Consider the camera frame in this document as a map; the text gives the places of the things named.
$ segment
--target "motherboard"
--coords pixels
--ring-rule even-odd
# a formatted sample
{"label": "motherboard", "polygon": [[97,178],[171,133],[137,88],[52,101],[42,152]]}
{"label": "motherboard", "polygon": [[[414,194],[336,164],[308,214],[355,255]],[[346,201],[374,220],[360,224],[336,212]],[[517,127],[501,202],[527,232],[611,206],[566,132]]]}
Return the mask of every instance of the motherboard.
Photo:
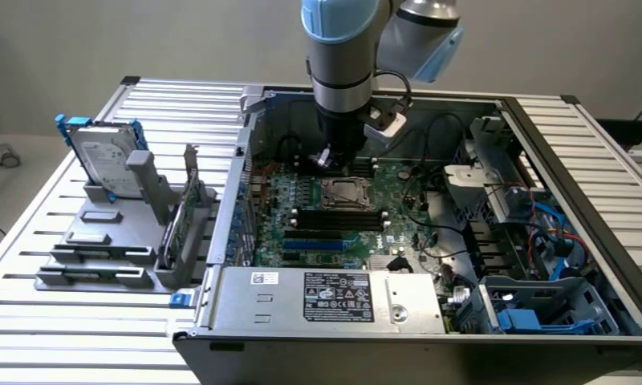
{"label": "motherboard", "polygon": [[310,176],[286,164],[260,162],[251,180],[257,211],[255,264],[380,270],[396,257],[420,262],[435,246],[427,192],[414,185],[414,166],[380,162],[348,176]]}

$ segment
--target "gray floor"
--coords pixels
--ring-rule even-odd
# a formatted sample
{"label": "gray floor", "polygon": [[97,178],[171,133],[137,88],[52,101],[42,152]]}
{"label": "gray floor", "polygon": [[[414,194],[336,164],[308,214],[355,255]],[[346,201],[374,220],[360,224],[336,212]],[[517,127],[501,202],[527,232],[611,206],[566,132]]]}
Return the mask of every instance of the gray floor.
{"label": "gray floor", "polygon": [[68,153],[60,136],[0,135],[21,156],[17,168],[0,167],[0,227],[13,226]]}

